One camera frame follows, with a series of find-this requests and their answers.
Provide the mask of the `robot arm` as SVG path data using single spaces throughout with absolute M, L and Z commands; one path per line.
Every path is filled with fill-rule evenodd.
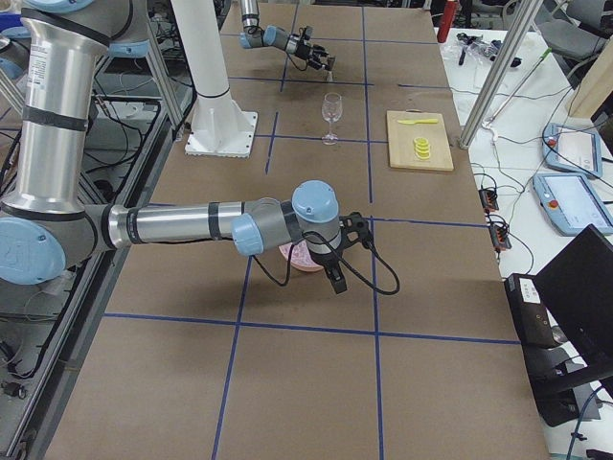
M 305 66 L 299 68 L 301 71 L 308 67 L 332 71 L 335 57 L 325 47 L 311 42 L 313 30 L 310 26 L 300 29 L 297 34 L 274 25 L 263 29 L 260 24 L 259 3 L 256 0 L 242 0 L 239 5 L 242 23 L 239 42 L 242 48 L 276 48 L 289 58 L 302 61 Z
M 349 225 L 332 187 L 301 184 L 288 201 L 187 207 L 84 205 L 79 176 L 98 59 L 148 52 L 143 1 L 27 1 L 32 37 L 14 189 L 1 200 L 1 276 L 36 285 L 90 256 L 132 244 L 231 241 L 244 256 L 305 242 L 333 289 L 346 281 Z

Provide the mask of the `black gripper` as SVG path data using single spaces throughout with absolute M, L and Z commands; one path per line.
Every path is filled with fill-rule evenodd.
M 315 70 L 328 70 L 325 62 L 330 59 L 330 54 L 325 47 L 317 44 L 312 46 L 304 40 L 300 40 L 296 45 L 294 56 L 301 60 L 306 67 L 311 67 Z
M 338 232 L 331 240 L 318 232 L 308 233 L 310 258 L 324 268 L 336 294 L 347 290 L 346 278 L 340 267 L 340 257 L 348 244 L 348 238 L 344 232 Z

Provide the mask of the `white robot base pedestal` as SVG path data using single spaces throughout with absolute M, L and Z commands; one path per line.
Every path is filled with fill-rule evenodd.
M 178 0 L 171 5 L 196 94 L 186 153 L 246 158 L 258 114 L 242 110 L 232 97 L 214 3 Z

